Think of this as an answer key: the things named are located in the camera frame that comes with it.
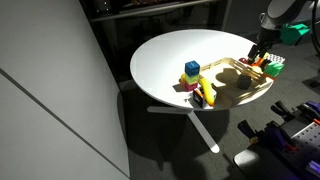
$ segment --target white wall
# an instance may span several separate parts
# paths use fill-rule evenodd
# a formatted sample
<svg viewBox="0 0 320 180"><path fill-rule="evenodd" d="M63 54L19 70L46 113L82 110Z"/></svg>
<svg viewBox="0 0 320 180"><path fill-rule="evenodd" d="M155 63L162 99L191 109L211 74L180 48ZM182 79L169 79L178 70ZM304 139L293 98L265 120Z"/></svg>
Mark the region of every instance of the white wall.
<svg viewBox="0 0 320 180"><path fill-rule="evenodd" d="M1 180L128 180L0 75Z"/></svg>
<svg viewBox="0 0 320 180"><path fill-rule="evenodd" d="M3 1L0 22L0 68L129 176L121 96L80 3Z"/></svg>

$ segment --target table top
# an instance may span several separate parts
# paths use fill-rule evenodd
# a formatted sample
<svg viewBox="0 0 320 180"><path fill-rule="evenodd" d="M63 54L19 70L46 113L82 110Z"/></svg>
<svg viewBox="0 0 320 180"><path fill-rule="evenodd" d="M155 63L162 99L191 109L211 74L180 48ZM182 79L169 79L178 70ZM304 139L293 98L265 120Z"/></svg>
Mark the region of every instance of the table top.
<svg viewBox="0 0 320 180"><path fill-rule="evenodd" d="M214 30L181 30L157 36L141 45L130 63L134 81L146 94L165 104L193 110L225 110L230 105L219 101L214 108L201 108L179 84L185 63L195 60L200 66L229 57L247 57L254 43L237 35ZM262 90L237 105L248 103Z"/></svg>

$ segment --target red block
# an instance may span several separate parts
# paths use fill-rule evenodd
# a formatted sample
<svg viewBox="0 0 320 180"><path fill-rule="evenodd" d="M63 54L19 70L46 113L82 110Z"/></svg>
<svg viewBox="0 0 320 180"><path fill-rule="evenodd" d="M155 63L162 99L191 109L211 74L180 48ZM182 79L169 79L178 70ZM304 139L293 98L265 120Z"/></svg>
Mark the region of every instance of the red block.
<svg viewBox="0 0 320 180"><path fill-rule="evenodd" d="M185 82L184 87L186 88L186 91L193 91L195 88L198 87L198 83L188 84L187 82Z"/></svg>

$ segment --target table base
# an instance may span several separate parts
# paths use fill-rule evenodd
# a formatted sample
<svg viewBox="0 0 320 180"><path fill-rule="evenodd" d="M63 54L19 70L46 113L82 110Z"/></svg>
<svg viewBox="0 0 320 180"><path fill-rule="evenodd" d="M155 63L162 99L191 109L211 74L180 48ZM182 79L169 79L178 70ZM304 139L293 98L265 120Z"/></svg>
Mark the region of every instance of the table base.
<svg viewBox="0 0 320 180"><path fill-rule="evenodd" d="M208 145L209 149L213 153L218 153L220 151L220 148L218 144L214 141L214 139L211 137L207 129L203 126L199 118L194 113L194 110L188 110L188 109L181 109L181 108L175 108L175 107L158 107L158 106L149 106L148 112L150 113L165 113L165 114L185 114L189 117L192 124L195 126L203 140Z"/></svg>

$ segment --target white round table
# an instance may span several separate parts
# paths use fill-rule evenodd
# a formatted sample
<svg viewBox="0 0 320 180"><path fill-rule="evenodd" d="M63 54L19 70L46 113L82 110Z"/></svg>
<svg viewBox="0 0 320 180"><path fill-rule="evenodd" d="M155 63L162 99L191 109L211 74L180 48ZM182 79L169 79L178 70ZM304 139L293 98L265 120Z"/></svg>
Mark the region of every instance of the white round table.
<svg viewBox="0 0 320 180"><path fill-rule="evenodd" d="M219 147L208 136L197 119L194 110L225 110L232 107L217 101L214 108L203 109L190 103L192 92L179 91L179 78L184 73L185 63L195 60L200 66L229 57L247 57L254 43L221 31L182 30L157 36L141 45L131 59L130 70L136 84L150 97L171 105L173 108L149 107L149 112L187 114L213 152ZM262 90L240 104L263 95Z"/></svg>

